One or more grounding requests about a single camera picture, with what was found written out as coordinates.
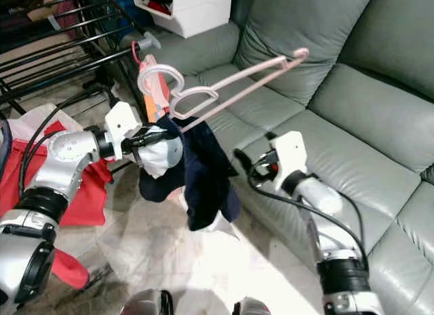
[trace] clothes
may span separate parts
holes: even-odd
[[[146,134],[165,132],[153,125]],[[169,169],[176,166],[182,158],[182,141],[179,137],[170,140],[160,140],[148,144],[138,150],[144,170],[153,178],[158,178]]]
[[[184,127],[192,120],[174,120],[175,124],[164,116],[157,122],[157,126],[181,136],[183,163],[157,179],[142,170],[139,187],[146,200],[161,202],[171,191],[185,185],[188,225],[190,230],[198,230],[210,225],[218,210],[228,221],[235,220],[239,216],[240,205],[228,179],[238,174],[206,123],[200,123],[184,134],[179,132],[177,125]]]
[[[164,4],[162,4],[162,3],[155,2],[155,1],[149,1],[148,7],[150,7],[151,9],[157,10],[158,12],[162,12],[163,14],[166,14],[169,16],[172,15],[170,10],[166,6],[164,6]]]
[[[25,128],[24,123],[21,123],[21,127],[14,127],[14,125],[20,124],[18,120],[10,122],[12,133],[23,132]],[[62,123],[56,121],[47,127],[44,133],[48,134],[64,129]],[[27,142],[17,139],[14,139],[12,143],[12,151],[0,181],[0,217],[18,202],[18,174],[26,145]],[[29,163],[25,178],[26,185],[42,166],[46,156],[46,147],[39,147]],[[104,184],[113,179],[106,167],[106,161],[102,159],[98,163],[88,166],[83,172],[82,179],[80,189],[60,222],[61,226],[95,226],[102,225],[105,222],[103,207],[106,200],[106,191]],[[79,261],[60,250],[56,250],[52,271],[61,280],[76,289],[84,288],[89,278],[87,269]]]
[[[0,120],[0,181],[12,150],[12,134],[7,120]]]
[[[146,78],[146,80],[140,79],[140,73],[144,72],[151,66],[156,66],[157,61],[152,54],[145,56],[144,60],[140,63],[138,86],[141,91],[142,87],[145,87],[150,95],[144,93],[143,99],[146,105],[146,113],[148,114],[149,122],[157,122],[162,116],[169,112],[169,99],[170,90],[164,79],[163,74],[156,73]]]
[[[61,14],[63,12],[69,12],[71,10],[74,10],[75,8],[77,8],[75,6],[75,0],[62,1],[58,4],[57,9],[56,9],[56,13]],[[76,14],[69,14],[69,15],[60,17],[59,19],[57,19],[57,21],[58,21],[60,27],[66,28],[66,27],[72,26],[72,25],[77,23],[77,15]],[[73,29],[68,30],[66,33],[71,39],[77,38],[77,33]]]

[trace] white container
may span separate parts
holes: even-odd
[[[155,24],[187,38],[226,24],[231,0],[173,0],[172,14],[167,15],[134,0],[134,4],[152,13]]]

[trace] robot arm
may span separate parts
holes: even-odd
[[[276,191],[282,189],[293,200],[331,216],[339,215],[343,207],[341,195],[308,174],[301,133],[288,132],[271,139],[270,144],[271,151],[261,158],[268,173],[253,172],[257,186],[271,180]],[[252,166],[240,150],[235,151],[235,156],[246,170]],[[370,289],[363,253],[351,235],[305,209],[299,210],[317,263],[325,315],[384,315],[378,296]]]
[[[59,223],[83,170],[101,158],[121,159],[123,152],[169,139],[164,133],[152,133],[154,141],[146,134],[133,137],[141,126],[135,109],[118,102],[105,117],[105,131],[62,131],[51,138],[44,164],[18,204],[0,219],[0,314],[13,314],[44,290]]]

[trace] navy blue cloth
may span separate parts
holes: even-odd
[[[207,124],[202,122],[184,134],[179,132],[177,125],[184,127],[193,119],[173,121],[163,117],[158,120],[157,126],[171,133],[176,131],[181,137],[184,145],[182,162],[157,179],[142,170],[139,187],[146,200],[161,202],[171,191],[185,185],[188,225],[190,230],[198,230],[209,226],[218,210],[229,222],[237,219],[240,204],[229,181],[229,177],[238,173]]]
[[[0,131],[3,134],[3,141],[0,142],[0,181],[6,168],[7,159],[12,149],[12,133],[7,120],[0,120]]]

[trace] pink hanger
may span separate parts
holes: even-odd
[[[235,81],[238,81],[242,78],[245,78],[247,76],[250,76],[254,73],[257,73],[259,71],[265,70],[267,68],[270,68],[272,66],[279,66],[280,69],[272,72],[271,74],[265,76],[264,78],[258,80],[253,85],[245,88],[244,90],[240,91],[238,94],[233,96],[232,98],[229,98],[227,101],[219,104],[215,108],[209,110],[201,117],[194,120],[192,123],[188,124],[186,127],[183,127],[181,129],[181,132],[186,132],[190,129],[192,129],[194,126],[198,125],[200,122],[203,122],[204,120],[212,117],[216,113],[220,112],[224,108],[230,106],[231,104],[234,104],[238,100],[242,99],[243,97],[247,96],[249,93],[252,93],[253,91],[257,90],[259,87],[262,87],[266,83],[272,81],[273,79],[277,78],[278,76],[282,75],[283,73],[289,71],[290,69],[294,68],[295,66],[298,66],[300,63],[306,60],[306,58],[309,55],[309,50],[306,48],[300,48],[294,51],[294,60],[288,62],[287,58],[285,56],[278,56],[277,58],[273,58],[271,60],[261,62],[255,66],[251,66],[250,68],[247,68],[243,71],[237,72],[232,76],[229,76],[212,86],[197,86],[192,87],[188,89],[184,89],[184,77],[182,74],[177,71],[172,66],[168,66],[166,64],[157,64],[155,66],[151,66],[149,68],[146,68],[145,70],[142,70],[137,78],[137,85],[142,93],[150,95],[150,93],[147,91],[146,86],[144,86],[145,82],[144,80],[149,77],[151,74],[156,72],[162,72],[167,73],[171,75],[176,80],[175,88],[171,90],[171,95],[173,96],[172,101],[170,102],[170,116],[176,117],[177,119],[185,120],[194,114],[198,113],[200,110],[204,109],[206,106],[210,105],[211,103],[218,100],[218,92],[217,90],[222,89],[223,87],[226,87],[227,85],[230,85],[231,83],[234,83]],[[181,113],[176,111],[176,105],[178,105],[181,101],[187,100],[194,95],[197,95],[198,93],[205,93],[210,98],[208,98],[206,101],[192,107],[187,112]]]

